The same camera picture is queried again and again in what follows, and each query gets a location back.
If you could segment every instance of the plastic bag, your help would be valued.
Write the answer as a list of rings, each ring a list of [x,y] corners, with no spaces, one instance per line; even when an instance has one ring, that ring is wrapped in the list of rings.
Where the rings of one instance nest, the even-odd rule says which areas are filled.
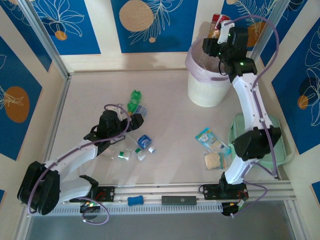
[[[205,149],[205,166],[208,170],[225,169],[231,163],[231,149],[224,144],[209,127],[201,131],[195,139],[201,143]]]
[[[211,83],[212,81],[226,81],[228,76],[222,76],[219,72],[219,58],[208,56],[202,49],[203,38],[196,40],[187,53],[185,66],[192,76],[200,83]]]

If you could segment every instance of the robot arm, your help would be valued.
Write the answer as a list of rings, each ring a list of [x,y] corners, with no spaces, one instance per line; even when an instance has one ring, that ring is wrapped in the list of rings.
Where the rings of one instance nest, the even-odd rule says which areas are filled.
[[[83,141],[68,153],[68,156],[59,164],[53,166],[44,176],[36,188],[31,201],[31,207],[42,215],[50,213],[58,203],[77,197],[89,196],[96,198],[99,192],[99,183],[93,178],[81,175],[75,180],[65,181],[65,178],[84,163],[96,158],[112,143],[113,137],[121,134],[128,125],[127,132],[138,129],[144,122],[141,114],[133,114],[130,119],[123,119],[121,113],[115,110],[105,110],[99,119],[99,124],[94,126]],[[21,183],[17,198],[25,204],[31,195],[40,175],[54,164],[57,159],[52,159],[45,164],[37,161],[31,163]]]
[[[237,192],[247,188],[243,183],[244,176],[253,166],[252,163],[259,161],[271,151],[264,124],[271,136],[273,146],[281,137],[280,128],[273,127],[266,113],[258,84],[256,84],[255,62],[246,56],[248,30],[235,27],[234,23],[225,26],[228,22],[221,23],[219,38],[205,38],[202,48],[209,56],[219,57],[224,64],[224,70],[240,100],[245,133],[232,142],[236,156],[229,169],[222,174],[219,184],[212,184],[215,186],[206,189],[210,191],[215,188],[211,190],[211,194],[207,194],[210,200],[234,199]]]

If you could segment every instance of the green plastic bottle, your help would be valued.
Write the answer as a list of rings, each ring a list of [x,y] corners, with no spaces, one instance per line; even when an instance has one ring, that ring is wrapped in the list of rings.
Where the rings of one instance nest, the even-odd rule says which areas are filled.
[[[139,106],[140,99],[141,99],[141,92],[133,90],[131,93],[131,99],[130,102],[127,104],[128,107],[128,114],[132,115],[137,110],[137,107]]]

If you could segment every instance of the white floor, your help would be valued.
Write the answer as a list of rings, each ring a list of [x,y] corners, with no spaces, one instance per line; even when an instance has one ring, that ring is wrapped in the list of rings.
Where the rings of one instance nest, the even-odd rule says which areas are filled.
[[[227,142],[230,124],[241,113],[233,89],[216,107],[203,108],[189,100],[188,72],[132,71],[74,75],[68,90],[51,157],[74,148],[97,125],[106,104],[127,104],[132,90],[141,91],[148,109],[141,130],[154,142],[156,152],[145,160],[129,162],[98,156],[79,168],[72,178],[86,174],[100,184],[168,184],[217,182],[224,170],[207,170],[205,149],[195,136],[205,127]],[[273,178],[253,168],[248,181]]]

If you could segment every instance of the white bucket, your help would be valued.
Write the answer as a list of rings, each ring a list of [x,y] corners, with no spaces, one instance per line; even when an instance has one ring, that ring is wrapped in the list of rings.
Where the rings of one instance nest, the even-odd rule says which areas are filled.
[[[212,83],[199,82],[189,73],[188,96],[192,102],[204,108],[217,106],[226,96],[230,81],[212,81]]]
[[[195,104],[210,108],[221,103],[231,83],[228,76],[219,73],[219,58],[205,54],[202,44],[203,39],[196,40],[190,47],[185,60],[185,65],[190,71],[188,96]]]

